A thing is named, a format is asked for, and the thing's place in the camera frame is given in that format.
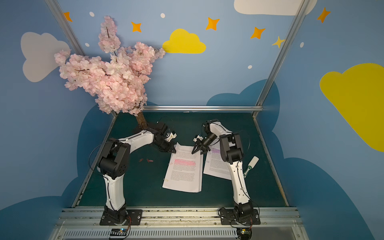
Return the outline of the document with blue highlight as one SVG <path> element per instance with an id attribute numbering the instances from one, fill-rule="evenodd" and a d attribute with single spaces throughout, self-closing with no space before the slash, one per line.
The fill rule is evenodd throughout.
<path id="1" fill-rule="evenodd" d="M 202 166 L 199 167 L 197 172 L 197 187 L 196 187 L 196 193 L 199 193 L 202 191 L 202 177 L 203 177 L 203 168 Z"/>

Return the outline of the document with pink highlight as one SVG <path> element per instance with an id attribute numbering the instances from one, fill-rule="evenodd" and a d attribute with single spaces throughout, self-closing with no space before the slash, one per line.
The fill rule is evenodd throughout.
<path id="1" fill-rule="evenodd" d="M 203 168 L 203 158 L 201 153 L 192 154 L 192 146 L 182 146 L 176 144 L 176 154 L 172 154 L 170 163 L 163 182 L 163 188 L 195 193 L 197 187 L 197 172 L 200 166 Z"/>

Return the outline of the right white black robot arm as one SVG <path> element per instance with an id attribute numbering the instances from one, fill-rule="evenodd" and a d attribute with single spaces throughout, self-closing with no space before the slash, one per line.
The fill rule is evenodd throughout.
<path id="1" fill-rule="evenodd" d="M 234 199 L 234 215 L 238 222 L 245 222 L 255 217 L 259 218 L 259 212 L 254 209 L 243 175 L 244 149 L 239 133 L 234 133 L 225 128 L 218 120 L 209 120 L 204 124 L 206 136 L 196 135 L 193 139 L 192 154 L 206 154 L 211 151 L 210 144 L 214 140 L 219 140 L 221 159 L 227 164 L 232 186 Z"/>

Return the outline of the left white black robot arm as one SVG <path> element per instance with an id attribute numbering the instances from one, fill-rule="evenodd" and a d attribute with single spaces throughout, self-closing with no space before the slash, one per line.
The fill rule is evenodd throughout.
<path id="1" fill-rule="evenodd" d="M 125 138 L 110 138 L 101 144 L 101 153 L 96 167 L 105 181 L 106 204 L 101 225 L 124 225 L 128 220 L 124 197 L 124 175 L 128 169 L 130 155 L 146 145 L 155 145 L 159 151 L 176 153 L 175 131 L 162 122 L 150 123 L 147 128 Z"/>

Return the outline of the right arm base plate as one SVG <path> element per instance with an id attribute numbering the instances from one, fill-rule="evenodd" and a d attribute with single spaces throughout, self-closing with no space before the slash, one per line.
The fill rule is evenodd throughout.
<path id="1" fill-rule="evenodd" d="M 218 215 L 222 225 L 242 225 L 245 227 L 251 227 L 253 225 L 260 225 L 260 215 L 255 209 L 241 213 L 236 209 L 220 208 Z"/>

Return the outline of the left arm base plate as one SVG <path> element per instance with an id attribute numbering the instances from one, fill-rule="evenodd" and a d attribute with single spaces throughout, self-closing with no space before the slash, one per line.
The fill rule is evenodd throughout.
<path id="1" fill-rule="evenodd" d="M 139 226 L 143 210 L 114 211 L 106 208 L 100 220 L 100 226 Z"/>

